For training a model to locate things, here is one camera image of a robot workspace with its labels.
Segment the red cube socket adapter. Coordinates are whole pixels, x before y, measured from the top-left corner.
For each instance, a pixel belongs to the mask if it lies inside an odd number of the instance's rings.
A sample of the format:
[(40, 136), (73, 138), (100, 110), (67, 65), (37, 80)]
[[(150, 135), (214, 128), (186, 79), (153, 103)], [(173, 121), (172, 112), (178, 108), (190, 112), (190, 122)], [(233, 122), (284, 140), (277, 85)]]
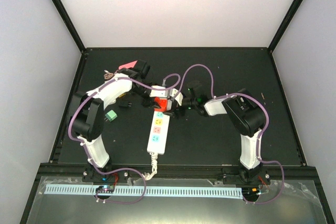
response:
[(157, 111), (157, 112), (165, 112), (167, 111), (167, 107), (168, 107), (168, 100), (166, 98), (159, 98), (159, 97), (155, 97), (156, 105), (159, 105), (163, 108), (163, 111)]

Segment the pink triangular power strip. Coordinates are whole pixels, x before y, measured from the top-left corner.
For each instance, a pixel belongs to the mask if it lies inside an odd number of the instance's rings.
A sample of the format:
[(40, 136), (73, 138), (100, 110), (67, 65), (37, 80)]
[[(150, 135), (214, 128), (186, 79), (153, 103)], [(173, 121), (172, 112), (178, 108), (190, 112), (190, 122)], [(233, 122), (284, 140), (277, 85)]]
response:
[(133, 68), (136, 64), (137, 64), (137, 60), (132, 61), (132, 62), (125, 63), (125, 64), (123, 64), (123, 65), (120, 65), (120, 66), (118, 67), (118, 69), (119, 69), (119, 70), (121, 70), (121, 69), (123, 69), (123, 68), (130, 69), (130, 68)]

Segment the green white plug adapter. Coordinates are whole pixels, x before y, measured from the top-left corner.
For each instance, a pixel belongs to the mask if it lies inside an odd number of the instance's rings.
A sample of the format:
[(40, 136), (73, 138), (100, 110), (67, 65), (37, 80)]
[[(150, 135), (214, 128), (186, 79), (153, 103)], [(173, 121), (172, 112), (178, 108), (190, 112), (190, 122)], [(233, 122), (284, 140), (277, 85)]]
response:
[(108, 111), (108, 112), (105, 114), (105, 118), (104, 118), (104, 120), (105, 120), (106, 122), (112, 122), (112, 121), (114, 121), (117, 117), (118, 117), (118, 115), (117, 115), (113, 110), (110, 110), (110, 111)]

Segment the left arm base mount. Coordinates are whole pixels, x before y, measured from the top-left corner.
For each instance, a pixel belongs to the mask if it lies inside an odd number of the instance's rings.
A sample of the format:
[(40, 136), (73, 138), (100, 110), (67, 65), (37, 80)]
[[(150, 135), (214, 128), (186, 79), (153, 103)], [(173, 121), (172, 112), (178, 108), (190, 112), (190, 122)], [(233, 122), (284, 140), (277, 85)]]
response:
[(113, 184), (124, 183), (129, 178), (130, 172), (127, 170), (122, 170), (113, 174), (103, 175), (97, 172), (92, 165), (85, 165), (80, 168), (82, 173), (83, 182), (93, 182), (93, 183), (107, 183)]

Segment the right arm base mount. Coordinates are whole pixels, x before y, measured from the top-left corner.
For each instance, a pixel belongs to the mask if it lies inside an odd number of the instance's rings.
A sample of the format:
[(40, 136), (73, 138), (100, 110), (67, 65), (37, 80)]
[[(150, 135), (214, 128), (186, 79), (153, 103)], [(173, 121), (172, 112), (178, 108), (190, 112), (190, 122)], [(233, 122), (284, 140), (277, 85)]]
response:
[(266, 177), (267, 171), (262, 167), (248, 170), (242, 166), (227, 166), (222, 168), (220, 178), (227, 184), (235, 185), (270, 185), (270, 179)]

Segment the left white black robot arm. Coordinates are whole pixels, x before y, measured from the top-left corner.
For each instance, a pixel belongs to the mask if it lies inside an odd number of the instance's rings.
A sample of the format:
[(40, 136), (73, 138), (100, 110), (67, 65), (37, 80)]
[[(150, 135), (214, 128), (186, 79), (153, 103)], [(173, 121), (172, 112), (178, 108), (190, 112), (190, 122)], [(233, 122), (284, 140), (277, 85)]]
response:
[(116, 103), (119, 96), (130, 91), (150, 104), (150, 93), (153, 90), (144, 82), (149, 70), (147, 62), (138, 60), (131, 67), (117, 70), (109, 81), (99, 87), (87, 92), (76, 92), (72, 98), (68, 137), (83, 146), (88, 162), (96, 166), (94, 175), (102, 182), (108, 181), (113, 174), (112, 167), (107, 165), (110, 157), (102, 140), (104, 111)]

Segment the white long power strip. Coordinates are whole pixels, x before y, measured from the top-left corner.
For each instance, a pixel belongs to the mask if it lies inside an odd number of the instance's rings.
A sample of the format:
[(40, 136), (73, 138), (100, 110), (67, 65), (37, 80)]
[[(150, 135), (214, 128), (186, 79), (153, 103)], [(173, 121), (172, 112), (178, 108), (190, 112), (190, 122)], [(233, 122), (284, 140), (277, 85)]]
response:
[(165, 153), (170, 117), (163, 112), (155, 111), (153, 114), (147, 152), (163, 155)]

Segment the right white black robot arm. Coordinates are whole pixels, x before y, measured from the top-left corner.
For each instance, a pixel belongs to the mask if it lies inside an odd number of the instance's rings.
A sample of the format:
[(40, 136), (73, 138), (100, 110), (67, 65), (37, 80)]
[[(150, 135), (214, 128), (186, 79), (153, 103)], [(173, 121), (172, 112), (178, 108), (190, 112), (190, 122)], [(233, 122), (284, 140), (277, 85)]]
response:
[(252, 183), (263, 167), (261, 138), (268, 119), (262, 108), (252, 100), (251, 94), (246, 89), (241, 89), (237, 95), (210, 98), (198, 81), (188, 87), (188, 95), (178, 93), (175, 89), (171, 92), (166, 105), (160, 105), (165, 115), (178, 118), (186, 110), (195, 110), (204, 117), (220, 114), (229, 116), (241, 140), (239, 179), (245, 184)]

